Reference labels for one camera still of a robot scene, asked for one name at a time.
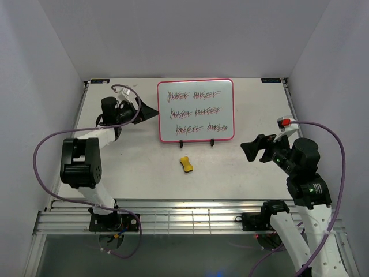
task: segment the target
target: white wall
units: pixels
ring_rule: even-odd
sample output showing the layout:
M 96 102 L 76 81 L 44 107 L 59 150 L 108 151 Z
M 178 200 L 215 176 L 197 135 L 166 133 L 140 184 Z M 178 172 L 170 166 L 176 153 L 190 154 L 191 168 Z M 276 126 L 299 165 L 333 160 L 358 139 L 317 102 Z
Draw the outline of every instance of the white wall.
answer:
M 347 178 L 341 215 L 362 276 L 369 276 L 368 50 L 369 2 L 330 1 L 290 78 L 298 118 L 331 127 L 345 145 Z M 319 144 L 319 171 L 336 200 L 341 170 L 337 143 L 323 130 L 303 131 Z
M 32 171 L 45 135 L 70 128 L 82 82 L 37 0 L 0 1 L 0 275 L 21 276 L 47 195 Z M 51 186 L 61 138 L 41 150 Z
M 83 80 L 287 77 L 329 0 L 40 0 Z

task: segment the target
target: handwritten text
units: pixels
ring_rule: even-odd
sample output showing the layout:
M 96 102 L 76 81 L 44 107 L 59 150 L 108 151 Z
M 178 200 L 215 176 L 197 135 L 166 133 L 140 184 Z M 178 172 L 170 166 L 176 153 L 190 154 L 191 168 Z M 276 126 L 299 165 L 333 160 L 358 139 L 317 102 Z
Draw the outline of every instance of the handwritten text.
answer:
M 219 108 L 219 107 L 216 107 L 216 108 L 215 107 L 208 107 L 208 108 L 203 108 L 201 110 L 196 108 L 195 116 L 217 114 L 221 111 L 221 109 L 222 108 Z
M 202 130 L 204 128 L 204 126 L 198 126 L 198 125 L 194 125 L 194 126 L 178 126 L 177 125 L 177 130 L 175 132 L 175 134 L 178 136 L 179 134 L 191 134 L 191 133 L 197 133 L 198 131 Z
M 202 92 L 196 92 L 194 91 L 194 99 L 203 99 L 206 100 L 208 98 L 214 98 L 216 95 L 219 95 L 220 91 L 202 91 Z
M 190 115 L 192 115 L 192 111 L 174 111 L 173 109 L 171 109 L 171 119 L 173 118 L 179 118 L 179 119 L 184 119 L 189 117 Z
M 187 99 L 189 97 L 189 92 L 170 92 L 168 91 L 168 103 L 172 100 L 182 100 Z
M 216 131 L 216 132 L 223 132 L 223 131 L 226 131 L 227 130 L 227 126 L 226 125 L 223 125 L 223 126 L 220 126 L 220 124 L 210 124 L 208 125 L 208 128 L 207 128 L 207 131 Z

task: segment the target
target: black label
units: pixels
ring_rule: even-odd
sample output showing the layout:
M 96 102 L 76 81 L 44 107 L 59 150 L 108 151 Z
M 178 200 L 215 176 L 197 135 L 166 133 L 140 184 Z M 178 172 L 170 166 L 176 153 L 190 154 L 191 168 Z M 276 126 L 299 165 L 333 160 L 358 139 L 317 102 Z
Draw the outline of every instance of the black label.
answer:
M 90 84 L 109 84 L 110 79 L 92 79 Z
M 281 79 L 279 78 L 261 78 L 262 83 L 281 83 Z

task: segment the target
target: yellow eraser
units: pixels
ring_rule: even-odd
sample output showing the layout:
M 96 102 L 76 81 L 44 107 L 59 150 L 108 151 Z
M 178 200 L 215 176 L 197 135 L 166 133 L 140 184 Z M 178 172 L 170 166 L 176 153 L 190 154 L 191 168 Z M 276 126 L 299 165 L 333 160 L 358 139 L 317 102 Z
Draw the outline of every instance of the yellow eraser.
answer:
M 182 164 L 183 169 L 186 173 L 194 170 L 194 167 L 190 164 L 189 157 L 185 156 L 183 158 L 180 158 L 179 161 Z

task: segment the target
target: tabletop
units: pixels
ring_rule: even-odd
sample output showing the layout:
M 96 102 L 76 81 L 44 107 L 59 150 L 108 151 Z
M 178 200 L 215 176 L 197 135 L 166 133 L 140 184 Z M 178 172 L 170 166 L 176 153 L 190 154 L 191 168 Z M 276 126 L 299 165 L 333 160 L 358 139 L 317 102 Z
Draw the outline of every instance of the tabletop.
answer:
M 157 109 L 157 84 L 170 78 L 113 78 L 108 84 L 90 84 L 78 128 L 91 127 L 101 114 L 101 100 L 117 96 L 111 86 L 128 85 L 148 106 Z M 158 117 L 122 128 L 117 141 L 101 150 L 102 179 L 116 199 L 263 200 L 291 199 L 287 175 L 272 162 L 248 162 L 240 144 L 259 134 L 279 132 L 277 119 L 291 109 L 282 83 L 262 83 L 260 78 L 232 78 L 235 101 L 235 136 L 232 140 L 162 143 Z M 290 143 L 298 136 L 290 137 Z M 188 156 L 194 170 L 183 171 L 179 159 Z M 82 198 L 69 185 L 60 184 L 62 197 Z

